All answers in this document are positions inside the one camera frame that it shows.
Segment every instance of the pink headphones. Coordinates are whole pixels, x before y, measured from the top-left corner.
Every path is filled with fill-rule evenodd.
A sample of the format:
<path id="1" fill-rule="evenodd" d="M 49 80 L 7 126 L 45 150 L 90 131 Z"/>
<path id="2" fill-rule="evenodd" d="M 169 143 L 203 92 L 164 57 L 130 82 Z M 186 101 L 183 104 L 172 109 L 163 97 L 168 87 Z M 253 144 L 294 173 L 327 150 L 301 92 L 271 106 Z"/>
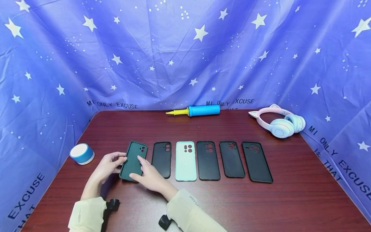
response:
<path id="1" fill-rule="evenodd" d="M 275 119 L 268 124 L 260 117 L 260 115 L 264 113 L 282 114 L 285 116 L 285 118 Z M 306 125 L 302 116 L 293 114 L 288 110 L 284 110 L 276 104 L 272 104 L 270 107 L 260 109 L 259 111 L 251 111 L 249 114 L 256 118 L 260 126 L 266 130 L 269 130 L 277 138 L 287 138 L 292 136 L 294 133 L 304 130 Z"/>

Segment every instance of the black clamp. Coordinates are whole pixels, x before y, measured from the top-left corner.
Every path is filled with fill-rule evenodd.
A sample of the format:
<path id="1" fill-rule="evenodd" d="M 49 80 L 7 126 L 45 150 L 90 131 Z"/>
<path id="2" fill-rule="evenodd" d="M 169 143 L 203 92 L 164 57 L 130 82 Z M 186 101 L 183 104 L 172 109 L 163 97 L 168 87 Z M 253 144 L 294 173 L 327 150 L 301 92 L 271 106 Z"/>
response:
<path id="1" fill-rule="evenodd" d="M 169 218 L 166 215 L 162 215 L 160 218 L 160 221 L 158 221 L 158 224 L 163 228 L 164 230 L 167 230 L 171 224 L 172 220 L 169 220 Z"/>
<path id="2" fill-rule="evenodd" d="M 117 211 L 120 206 L 120 201 L 118 199 L 111 199 L 109 202 L 106 202 L 107 209 L 103 213 L 103 224 L 101 232 L 105 232 L 107 229 L 108 218 L 113 211 Z"/>

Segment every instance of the person's left hand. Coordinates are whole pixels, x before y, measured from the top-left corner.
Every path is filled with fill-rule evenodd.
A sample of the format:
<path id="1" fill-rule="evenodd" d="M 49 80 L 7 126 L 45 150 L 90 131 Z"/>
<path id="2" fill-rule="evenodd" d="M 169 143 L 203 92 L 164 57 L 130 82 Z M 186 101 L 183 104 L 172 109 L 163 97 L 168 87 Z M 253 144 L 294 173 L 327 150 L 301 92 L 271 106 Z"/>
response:
<path id="1" fill-rule="evenodd" d="M 90 176 L 90 179 L 104 184 L 112 173 L 120 173 L 121 168 L 117 167 L 122 165 L 127 159 L 124 152 L 117 151 L 105 155 Z"/>

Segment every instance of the cloth backdrop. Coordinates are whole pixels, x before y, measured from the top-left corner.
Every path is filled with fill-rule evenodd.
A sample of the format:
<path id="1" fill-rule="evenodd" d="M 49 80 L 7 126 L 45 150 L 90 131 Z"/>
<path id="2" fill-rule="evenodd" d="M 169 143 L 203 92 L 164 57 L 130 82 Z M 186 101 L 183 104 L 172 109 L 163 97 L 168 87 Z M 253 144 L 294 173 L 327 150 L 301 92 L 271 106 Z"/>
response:
<path id="1" fill-rule="evenodd" d="M 370 221 L 370 10 L 368 0 L 2 1 L 0 231 L 22 228 L 98 111 L 207 104 L 302 115 L 313 155 Z"/>

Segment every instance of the cream sleeve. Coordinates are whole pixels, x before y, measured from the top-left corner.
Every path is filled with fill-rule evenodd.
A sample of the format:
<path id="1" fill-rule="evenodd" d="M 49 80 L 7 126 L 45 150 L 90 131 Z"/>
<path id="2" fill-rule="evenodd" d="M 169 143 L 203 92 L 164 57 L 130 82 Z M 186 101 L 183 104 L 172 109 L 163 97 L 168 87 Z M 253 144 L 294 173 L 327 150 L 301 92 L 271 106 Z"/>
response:
<path id="1" fill-rule="evenodd" d="M 76 202 L 68 223 L 70 232 L 101 232 L 106 208 L 101 197 Z"/>
<path id="2" fill-rule="evenodd" d="M 167 216 L 183 232 L 227 232 L 200 209 L 197 200 L 182 189 L 167 203 Z"/>

